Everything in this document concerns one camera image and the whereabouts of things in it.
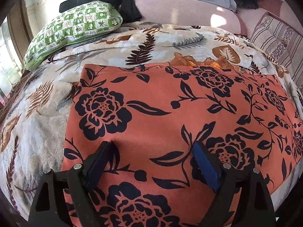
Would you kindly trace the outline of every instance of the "floral pattern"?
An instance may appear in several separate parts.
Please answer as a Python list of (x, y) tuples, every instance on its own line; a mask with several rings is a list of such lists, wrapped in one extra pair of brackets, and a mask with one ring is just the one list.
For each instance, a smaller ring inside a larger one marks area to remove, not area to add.
[(91, 140), (108, 133), (124, 132), (127, 123), (131, 121), (131, 113), (123, 107), (123, 94), (97, 88), (90, 94), (80, 96), (75, 110), (83, 116), (79, 127), (85, 136)]
[(268, 88), (265, 88), (265, 96), (267, 101), (271, 105), (274, 105), (284, 115), (285, 107), (281, 100), (285, 100), (285, 98), (278, 96), (275, 91)]
[(211, 88), (220, 97), (230, 97), (229, 88), (234, 84), (234, 81), (229, 77), (219, 74), (210, 66), (200, 66), (199, 69), (190, 72), (196, 76), (199, 85)]
[(209, 152), (219, 155), (222, 163), (229, 163), (234, 168), (243, 170), (246, 166), (255, 167), (255, 154), (251, 148), (246, 147), (239, 135), (227, 134), (222, 137), (210, 137), (206, 141)]
[(164, 195), (142, 195), (129, 182), (111, 185), (107, 203), (99, 210), (105, 226), (181, 227), (180, 218), (170, 215), (171, 207)]
[(301, 135), (301, 132), (300, 131), (298, 131), (298, 132), (294, 131), (293, 139), (294, 139), (294, 143), (296, 145), (295, 150), (297, 152), (297, 155), (302, 156), (303, 155), (303, 137)]
[(103, 225), (198, 226), (215, 194), (193, 157), (196, 142), (236, 170), (259, 168), (270, 193), (290, 175), (303, 142), (291, 100), (277, 77), (234, 69), (85, 66), (64, 164), (81, 163), (101, 141), (114, 141), (104, 180), (90, 192)]

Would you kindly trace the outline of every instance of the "brown leaf print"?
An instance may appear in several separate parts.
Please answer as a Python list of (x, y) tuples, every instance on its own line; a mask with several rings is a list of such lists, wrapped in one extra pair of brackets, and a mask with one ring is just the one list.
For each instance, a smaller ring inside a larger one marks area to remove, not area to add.
[(139, 45), (138, 50), (132, 50), (132, 54), (127, 57), (128, 60), (126, 60), (127, 65), (137, 65), (137, 64), (143, 64), (152, 59), (152, 56), (150, 53), (154, 50), (155, 46), (155, 38), (154, 35), (146, 34), (146, 41), (142, 43), (142, 45)]
[(283, 78), (284, 77), (284, 73), (286, 74), (289, 74), (289, 71), (287, 68), (285, 68), (284, 66), (281, 66), (281, 65), (274, 65), (275, 68), (276, 68), (276, 71), (278, 73), (278, 76), (280, 78)]
[(251, 69), (252, 69), (253, 72), (255, 72), (257, 74), (261, 74), (258, 66), (253, 61), (251, 61), (250, 67), (251, 67)]
[(38, 108), (44, 106), (51, 97), (51, 93), (53, 91), (53, 83), (46, 82), (45, 84), (41, 85), (39, 88), (36, 89), (34, 93), (32, 93), (27, 100), (30, 99), (31, 106), (26, 114), (28, 118), (34, 111), (38, 112)]
[(131, 35), (126, 35), (126, 36), (119, 37), (117, 40), (111, 40), (111, 41), (101, 40), (101, 41), (96, 42), (96, 44), (99, 44), (99, 43), (114, 44), (114, 43), (120, 42), (120, 41), (128, 41), (130, 37), (131, 37)]
[(217, 35), (217, 37), (214, 40), (229, 43), (229, 44), (234, 44), (236, 46), (241, 47), (242, 49), (245, 48), (243, 45), (238, 44), (238, 42), (236, 40), (229, 38), (229, 37)]
[(4, 149), (6, 148), (7, 144), (9, 143), (11, 139), (11, 132), (12, 129), (16, 126), (18, 123), (20, 116), (14, 117), (12, 120), (10, 120), (5, 127), (3, 127), (2, 132), (0, 134), (0, 152), (2, 153)]
[(270, 55), (268, 55), (267, 53), (262, 53), (262, 55), (269, 61), (273, 62), (273, 63), (277, 63), (277, 61), (271, 57)]
[(239, 64), (241, 61), (239, 55), (236, 53), (236, 51), (234, 51), (234, 49), (230, 45), (215, 47), (212, 49), (212, 53), (217, 58), (219, 58), (220, 56), (225, 56), (227, 61), (232, 64)]
[(16, 201), (14, 199), (13, 190), (12, 190), (13, 174), (14, 174), (14, 170), (15, 170), (15, 158), (16, 158), (16, 153), (17, 153), (17, 148), (18, 148), (18, 139), (19, 139), (18, 136), (16, 136), (13, 156), (12, 156), (11, 162), (9, 164), (9, 169), (6, 172), (6, 185), (7, 185), (7, 189), (9, 192), (9, 199), (11, 200), (11, 203), (12, 203), (14, 209), (20, 214), (20, 212), (18, 211), (18, 207), (16, 205)]

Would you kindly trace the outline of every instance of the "fern leaf print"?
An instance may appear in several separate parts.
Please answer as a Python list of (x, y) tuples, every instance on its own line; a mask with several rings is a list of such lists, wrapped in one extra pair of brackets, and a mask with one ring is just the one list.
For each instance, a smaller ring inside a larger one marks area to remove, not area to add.
[(198, 35), (197, 37), (184, 39), (184, 41), (173, 43), (172, 46), (163, 46), (163, 47), (166, 48), (174, 47), (175, 49), (181, 50), (181, 49), (191, 49), (193, 47), (200, 47), (206, 45), (207, 39), (200, 33), (196, 32), (196, 34)]
[(36, 89), (34, 93), (32, 93), (27, 100), (30, 99), (31, 106), (26, 114), (28, 118), (34, 111), (37, 111), (39, 107), (44, 106), (50, 99), (51, 93), (53, 91), (53, 83), (46, 82), (45, 84), (41, 85), (39, 88)]
[(139, 45), (138, 50), (132, 50), (131, 56), (127, 57), (127, 65), (139, 65), (146, 63), (152, 59), (150, 52), (153, 51), (155, 46), (154, 35), (146, 34), (146, 41)]

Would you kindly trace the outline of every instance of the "metal screw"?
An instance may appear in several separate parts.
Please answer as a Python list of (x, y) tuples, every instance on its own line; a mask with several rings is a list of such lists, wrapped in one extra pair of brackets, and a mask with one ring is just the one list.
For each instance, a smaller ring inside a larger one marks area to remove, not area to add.
[(256, 174), (259, 174), (259, 173), (260, 173), (260, 170), (259, 170), (258, 168), (254, 168), (252, 171), (253, 171), (254, 173), (256, 173)]
[(230, 169), (230, 168), (231, 168), (231, 164), (230, 164), (230, 163), (224, 163), (224, 164), (223, 164), (223, 167), (224, 167), (225, 169)]
[(75, 170), (78, 170), (78, 169), (80, 169), (82, 167), (82, 164), (75, 164), (74, 165), (74, 169)]
[(49, 167), (46, 167), (43, 172), (45, 174), (49, 174), (51, 172), (51, 169)]

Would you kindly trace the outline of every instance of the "bedsheet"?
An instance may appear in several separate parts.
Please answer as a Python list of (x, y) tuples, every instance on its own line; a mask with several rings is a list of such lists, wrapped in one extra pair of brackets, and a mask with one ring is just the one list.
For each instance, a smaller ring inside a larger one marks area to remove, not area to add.
[[(25, 83), (0, 133), (0, 187), (13, 207), (28, 219), (43, 171), (60, 171), (66, 123), (84, 64), (138, 67), (142, 88), (148, 82), (145, 63), (204, 61), (226, 57), (234, 67), (275, 74), (302, 118), (303, 99), (283, 66), (254, 44), (223, 29), (153, 23), (127, 24), (116, 33), (61, 49), (46, 59)], [(302, 163), (287, 165), (285, 182), (273, 193), (275, 209), (301, 174)]]

